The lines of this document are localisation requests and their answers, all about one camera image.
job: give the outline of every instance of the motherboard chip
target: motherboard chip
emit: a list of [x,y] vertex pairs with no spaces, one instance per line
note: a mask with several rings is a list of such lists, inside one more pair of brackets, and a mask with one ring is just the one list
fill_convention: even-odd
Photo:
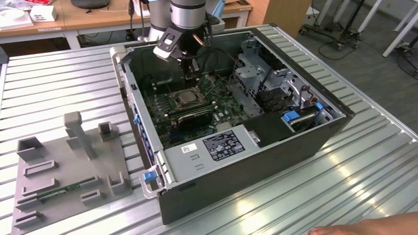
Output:
[[182,103],[195,102],[196,101],[196,95],[192,91],[186,91],[178,94],[178,100]]

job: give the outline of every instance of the motherboard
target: motherboard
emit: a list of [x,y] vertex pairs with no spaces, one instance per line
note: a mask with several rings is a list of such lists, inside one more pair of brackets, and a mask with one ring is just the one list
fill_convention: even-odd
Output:
[[211,135],[248,119],[228,89],[228,78],[204,75],[196,84],[144,97],[164,148]]

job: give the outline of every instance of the wooden cabinet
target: wooden cabinet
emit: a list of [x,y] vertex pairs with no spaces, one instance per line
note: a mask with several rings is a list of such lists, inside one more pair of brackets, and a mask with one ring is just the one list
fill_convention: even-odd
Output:
[[247,26],[275,23],[294,38],[311,0],[246,0],[251,6]]

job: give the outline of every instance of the aluminum extrusion table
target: aluminum extrusion table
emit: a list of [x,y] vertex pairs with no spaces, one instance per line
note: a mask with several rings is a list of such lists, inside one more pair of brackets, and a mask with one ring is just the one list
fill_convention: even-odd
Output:
[[109,46],[11,58],[0,91],[0,235],[12,226],[19,138],[65,135],[61,115],[83,128],[119,126],[131,196],[31,234],[306,234],[318,225],[418,211],[417,134],[279,29],[258,27],[356,116],[314,157],[215,205],[164,226],[156,199],[143,196],[143,164],[119,94]]

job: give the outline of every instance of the gray floor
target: gray floor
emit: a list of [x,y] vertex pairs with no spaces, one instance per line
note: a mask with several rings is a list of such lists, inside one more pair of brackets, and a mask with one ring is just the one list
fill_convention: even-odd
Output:
[[[314,0],[314,7],[322,9],[326,0]],[[339,1],[334,1],[328,14],[335,11]],[[352,12],[355,3],[351,2],[340,23],[344,25],[347,18]],[[369,13],[367,8],[362,8],[355,20],[354,29],[358,29],[362,20]],[[318,47],[330,38],[308,32],[306,35],[298,36],[298,41],[302,45],[342,74],[342,76],[383,106],[383,108],[415,131],[418,132],[418,81],[414,80],[398,67],[395,51],[389,58],[382,56],[383,51],[397,37],[397,32],[393,31],[399,21],[377,14],[370,25],[362,33],[362,42],[356,50],[342,60],[332,61],[318,53]],[[409,42],[417,33],[410,32],[405,40]],[[327,57],[338,58],[344,55],[351,48],[344,48],[336,51],[331,47],[322,49]],[[418,66],[418,55],[410,58]],[[399,60],[405,69],[413,73],[413,67],[407,65],[403,58]]]

